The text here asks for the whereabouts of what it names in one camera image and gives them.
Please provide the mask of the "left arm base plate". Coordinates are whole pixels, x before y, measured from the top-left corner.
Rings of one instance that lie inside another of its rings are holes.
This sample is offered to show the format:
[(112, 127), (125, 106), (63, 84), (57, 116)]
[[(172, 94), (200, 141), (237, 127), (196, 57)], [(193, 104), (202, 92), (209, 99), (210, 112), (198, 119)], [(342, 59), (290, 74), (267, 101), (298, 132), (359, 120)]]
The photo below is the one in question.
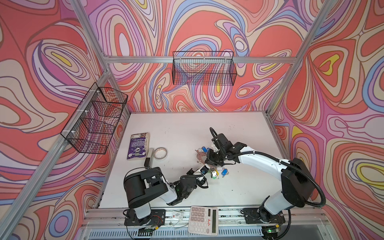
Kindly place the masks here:
[(133, 209), (125, 209), (123, 211), (125, 217), (124, 225), (127, 227), (131, 226), (152, 226), (160, 227), (164, 225), (166, 210), (151, 210), (149, 216), (139, 219)]

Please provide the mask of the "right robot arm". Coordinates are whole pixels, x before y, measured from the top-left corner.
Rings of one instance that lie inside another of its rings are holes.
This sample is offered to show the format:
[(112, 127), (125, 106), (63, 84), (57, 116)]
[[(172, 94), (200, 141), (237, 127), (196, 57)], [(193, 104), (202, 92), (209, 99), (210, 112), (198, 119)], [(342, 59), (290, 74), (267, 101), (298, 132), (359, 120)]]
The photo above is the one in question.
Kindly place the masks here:
[(212, 127), (210, 132), (216, 150), (208, 151), (206, 164), (215, 167), (244, 164), (268, 173), (281, 182), (282, 189), (266, 197), (256, 210), (256, 218), (261, 222), (270, 223), (283, 210), (293, 207), (309, 205), (322, 208), (326, 205), (324, 191), (300, 159), (278, 159), (240, 142), (232, 144), (224, 134), (218, 134)]

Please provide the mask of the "blue tag key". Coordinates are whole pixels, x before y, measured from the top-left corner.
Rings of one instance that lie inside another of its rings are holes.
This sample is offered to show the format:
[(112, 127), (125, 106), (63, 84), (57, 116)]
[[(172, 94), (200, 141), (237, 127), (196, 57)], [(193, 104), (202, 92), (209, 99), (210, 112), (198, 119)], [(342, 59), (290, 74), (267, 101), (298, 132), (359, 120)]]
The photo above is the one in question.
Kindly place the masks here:
[(227, 176), (229, 174), (229, 171), (228, 169), (223, 169), (222, 172), (221, 172), (221, 176), (224, 178), (225, 176)]

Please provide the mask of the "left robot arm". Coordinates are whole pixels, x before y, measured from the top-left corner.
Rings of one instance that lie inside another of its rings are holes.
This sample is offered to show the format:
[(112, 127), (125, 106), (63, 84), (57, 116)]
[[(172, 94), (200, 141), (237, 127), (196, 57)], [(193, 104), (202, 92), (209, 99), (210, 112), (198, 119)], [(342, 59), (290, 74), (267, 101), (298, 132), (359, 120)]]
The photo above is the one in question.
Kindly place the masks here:
[(168, 206), (175, 206), (187, 199), (197, 189), (207, 189), (206, 174), (209, 168), (204, 165), (198, 170), (190, 169), (179, 180), (170, 183), (159, 167), (140, 167), (137, 172), (129, 171), (123, 180), (128, 206), (139, 220), (148, 220), (152, 216), (150, 202), (160, 198)]

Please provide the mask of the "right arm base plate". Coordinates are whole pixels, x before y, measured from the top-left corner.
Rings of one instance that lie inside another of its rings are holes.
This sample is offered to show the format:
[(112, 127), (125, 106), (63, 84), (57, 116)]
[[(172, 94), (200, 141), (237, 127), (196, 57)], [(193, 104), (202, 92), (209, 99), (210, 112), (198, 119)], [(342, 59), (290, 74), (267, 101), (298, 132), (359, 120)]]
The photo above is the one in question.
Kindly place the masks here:
[(270, 214), (264, 208), (244, 208), (241, 211), (247, 224), (284, 224), (286, 219), (283, 212), (277, 215)]

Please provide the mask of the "round keyring disc with keys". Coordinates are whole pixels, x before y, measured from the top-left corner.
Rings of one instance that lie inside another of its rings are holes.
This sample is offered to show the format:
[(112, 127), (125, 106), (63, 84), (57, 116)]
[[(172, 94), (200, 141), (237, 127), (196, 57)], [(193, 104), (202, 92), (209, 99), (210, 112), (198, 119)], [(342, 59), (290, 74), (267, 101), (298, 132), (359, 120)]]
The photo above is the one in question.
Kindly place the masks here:
[(197, 173), (202, 175), (209, 174), (213, 180), (218, 180), (220, 177), (220, 173), (218, 171), (218, 167), (214, 166), (212, 163), (208, 161), (208, 153), (210, 148), (202, 147), (195, 150), (197, 163), (201, 166), (197, 170)]

